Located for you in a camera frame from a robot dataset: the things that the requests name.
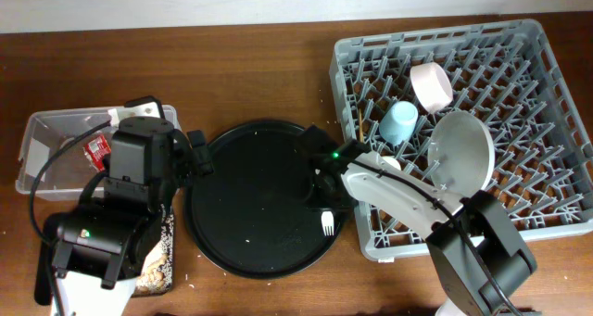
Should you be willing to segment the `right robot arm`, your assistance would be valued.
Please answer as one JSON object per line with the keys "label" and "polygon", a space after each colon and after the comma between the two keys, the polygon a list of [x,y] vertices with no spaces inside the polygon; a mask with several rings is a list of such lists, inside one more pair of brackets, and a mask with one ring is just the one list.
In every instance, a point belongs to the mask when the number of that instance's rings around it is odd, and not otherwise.
{"label": "right robot arm", "polygon": [[535,273],[536,259],[495,197],[439,190],[357,141],[308,160],[337,204],[372,204],[421,237],[448,297],[438,314],[519,314],[511,295]]}

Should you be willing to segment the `white plastic fork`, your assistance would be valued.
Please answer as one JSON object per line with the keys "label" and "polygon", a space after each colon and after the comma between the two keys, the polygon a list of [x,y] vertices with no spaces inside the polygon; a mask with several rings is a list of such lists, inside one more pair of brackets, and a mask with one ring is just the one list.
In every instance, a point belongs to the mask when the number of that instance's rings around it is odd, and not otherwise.
{"label": "white plastic fork", "polygon": [[334,214],[331,210],[322,212],[321,215],[322,232],[325,236],[334,235]]}

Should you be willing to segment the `pink bowl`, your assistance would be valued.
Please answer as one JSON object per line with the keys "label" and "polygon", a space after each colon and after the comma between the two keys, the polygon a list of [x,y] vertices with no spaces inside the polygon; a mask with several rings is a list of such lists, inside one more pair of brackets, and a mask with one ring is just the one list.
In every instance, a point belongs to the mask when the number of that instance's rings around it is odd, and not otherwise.
{"label": "pink bowl", "polygon": [[430,114],[447,107],[453,100],[451,82],[435,62],[411,67],[410,82],[418,101]]}

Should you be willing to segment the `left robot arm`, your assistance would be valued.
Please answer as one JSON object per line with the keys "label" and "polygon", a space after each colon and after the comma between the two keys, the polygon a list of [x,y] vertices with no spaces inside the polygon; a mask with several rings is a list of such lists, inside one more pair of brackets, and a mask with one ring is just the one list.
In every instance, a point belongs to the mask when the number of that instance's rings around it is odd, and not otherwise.
{"label": "left robot arm", "polygon": [[173,197],[213,171],[202,131],[156,117],[122,120],[107,168],[57,227],[47,266],[54,314],[122,314]]}

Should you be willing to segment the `light blue cup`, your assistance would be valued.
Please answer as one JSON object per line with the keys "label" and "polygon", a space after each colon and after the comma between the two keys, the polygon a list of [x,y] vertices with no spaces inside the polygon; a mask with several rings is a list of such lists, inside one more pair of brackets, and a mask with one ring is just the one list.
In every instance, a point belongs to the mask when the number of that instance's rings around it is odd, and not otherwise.
{"label": "light blue cup", "polygon": [[380,135],[391,145],[401,145],[411,138],[418,116],[418,110],[411,102],[396,102],[379,123]]}

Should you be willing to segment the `food scraps with rice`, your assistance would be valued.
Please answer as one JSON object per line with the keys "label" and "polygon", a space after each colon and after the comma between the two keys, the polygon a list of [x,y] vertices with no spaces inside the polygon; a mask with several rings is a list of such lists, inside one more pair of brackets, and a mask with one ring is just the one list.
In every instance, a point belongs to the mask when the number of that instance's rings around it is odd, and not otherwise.
{"label": "food scraps with rice", "polygon": [[167,216],[161,225],[161,237],[145,258],[133,297],[163,295],[172,288],[175,215]]}

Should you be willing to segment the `red snack wrapper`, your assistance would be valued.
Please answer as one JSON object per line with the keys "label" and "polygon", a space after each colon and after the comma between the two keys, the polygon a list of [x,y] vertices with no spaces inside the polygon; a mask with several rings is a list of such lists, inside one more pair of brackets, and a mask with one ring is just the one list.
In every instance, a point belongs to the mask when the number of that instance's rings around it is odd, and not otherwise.
{"label": "red snack wrapper", "polygon": [[84,145],[83,151],[96,171],[104,171],[106,169],[103,159],[111,153],[111,149],[103,134],[98,135],[94,140]]}

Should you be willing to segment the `grey round plate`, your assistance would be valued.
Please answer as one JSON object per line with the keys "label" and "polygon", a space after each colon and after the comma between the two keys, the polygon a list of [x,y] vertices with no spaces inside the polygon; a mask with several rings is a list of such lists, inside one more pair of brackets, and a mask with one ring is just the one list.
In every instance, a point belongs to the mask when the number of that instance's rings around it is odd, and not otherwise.
{"label": "grey round plate", "polygon": [[466,111],[454,111],[435,126],[427,151],[435,187],[466,197],[485,191],[494,172],[494,143],[488,128]]}

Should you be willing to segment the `cream paper cup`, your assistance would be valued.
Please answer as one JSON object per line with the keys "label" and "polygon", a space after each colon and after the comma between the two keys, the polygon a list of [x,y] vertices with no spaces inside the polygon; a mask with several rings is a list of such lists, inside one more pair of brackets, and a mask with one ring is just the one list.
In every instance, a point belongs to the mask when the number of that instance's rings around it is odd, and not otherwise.
{"label": "cream paper cup", "polygon": [[389,165],[393,166],[397,170],[401,170],[400,163],[393,157],[383,156],[383,160],[387,162]]}

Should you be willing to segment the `wooden chopstick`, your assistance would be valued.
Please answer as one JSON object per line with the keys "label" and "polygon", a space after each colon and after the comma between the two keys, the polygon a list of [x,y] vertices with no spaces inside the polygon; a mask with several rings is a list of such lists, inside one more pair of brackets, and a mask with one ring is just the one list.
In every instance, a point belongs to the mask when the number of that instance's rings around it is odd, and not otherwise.
{"label": "wooden chopstick", "polygon": [[364,131],[363,131],[363,118],[362,118],[362,111],[360,108],[358,108],[358,125],[359,125],[359,141],[361,143],[364,143]]}

